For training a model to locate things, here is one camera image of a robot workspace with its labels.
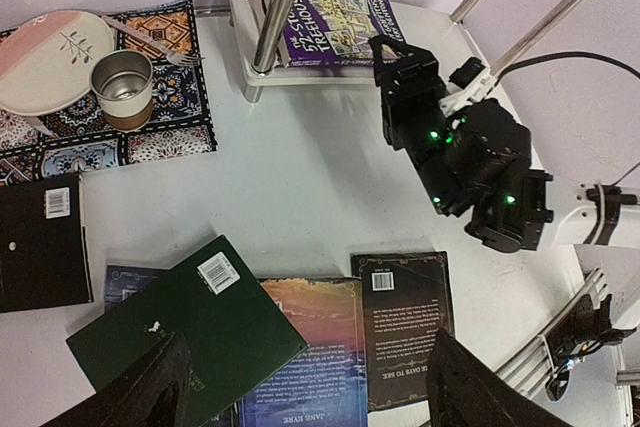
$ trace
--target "fork handle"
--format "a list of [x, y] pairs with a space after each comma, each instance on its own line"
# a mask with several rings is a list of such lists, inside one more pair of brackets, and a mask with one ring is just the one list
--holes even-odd
[[131, 37], [135, 37], [136, 39], [149, 44], [154, 49], [157, 49], [160, 52], [162, 52], [165, 56], [173, 53], [171, 49], [165, 47], [157, 40], [153, 40], [147, 34], [140, 32], [139, 30], [136, 30], [133, 27], [129, 27], [128, 25], [123, 24], [122, 22], [118, 22], [113, 17], [109, 17], [107, 15], [101, 15], [100, 18], [104, 20], [108, 25], [113, 27], [114, 29], [118, 29], [124, 32], [125, 34], [129, 34]]

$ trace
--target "brown cup base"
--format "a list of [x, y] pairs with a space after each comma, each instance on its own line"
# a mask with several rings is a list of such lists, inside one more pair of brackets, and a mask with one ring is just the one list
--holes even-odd
[[151, 120], [151, 115], [153, 114], [153, 99], [149, 101], [144, 109], [131, 117], [114, 117], [113, 115], [107, 114], [104, 110], [102, 114], [107, 122], [109, 122], [109, 125], [116, 130], [121, 132], [138, 130], [147, 125], [147, 122]]

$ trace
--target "cup rim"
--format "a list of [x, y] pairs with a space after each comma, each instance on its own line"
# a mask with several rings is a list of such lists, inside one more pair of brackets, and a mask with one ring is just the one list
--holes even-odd
[[[126, 99], [114, 99], [112, 97], [106, 97], [102, 95], [100, 92], [98, 92], [98, 89], [96, 89], [95, 86], [93, 85], [93, 73], [95, 72], [96, 68], [98, 67], [98, 65], [100, 65], [102, 61], [110, 57], [115, 57], [116, 55], [122, 54], [123, 52], [133, 53], [143, 57], [149, 64], [151, 75], [145, 82], [144, 87], [140, 89], [138, 92], [136, 92], [135, 94], [133, 94], [131, 97], [127, 97]], [[147, 87], [149, 87], [149, 84], [151, 84], [152, 82], [153, 82], [153, 63], [151, 62], [151, 59], [146, 55], [144, 55], [142, 52], [138, 52], [137, 50], [132, 50], [132, 49], [118, 49], [118, 50], [114, 50], [113, 52], [109, 52], [107, 55], [101, 57], [100, 60], [98, 60], [98, 62], [95, 63], [95, 65], [91, 69], [91, 73], [89, 74], [89, 87], [91, 87], [91, 91], [99, 99], [106, 100], [108, 102], [126, 102], [127, 100], [135, 99], [138, 95], [142, 94], [147, 89]]]

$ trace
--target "white table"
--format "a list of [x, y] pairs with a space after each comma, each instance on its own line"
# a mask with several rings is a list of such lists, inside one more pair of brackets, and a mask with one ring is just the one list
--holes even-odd
[[[446, 16], [394, 8], [444, 75], [470, 55]], [[582, 285], [573, 248], [499, 254], [464, 233], [468, 215], [437, 216], [384, 141], [376, 88], [270, 89], [251, 106], [228, 19], [198, 29], [219, 151], [85, 176], [96, 302], [0, 316], [1, 425], [38, 426], [93, 393], [65, 339], [102, 313], [107, 263], [170, 268], [217, 234], [259, 276], [342, 276], [352, 253], [446, 250], [456, 336], [494, 369]]]

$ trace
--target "stainless steel cup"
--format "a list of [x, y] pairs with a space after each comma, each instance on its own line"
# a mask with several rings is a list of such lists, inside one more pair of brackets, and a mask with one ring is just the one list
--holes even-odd
[[139, 52], [116, 50], [91, 71], [95, 92], [107, 122], [122, 131], [144, 126], [153, 113], [153, 65]]

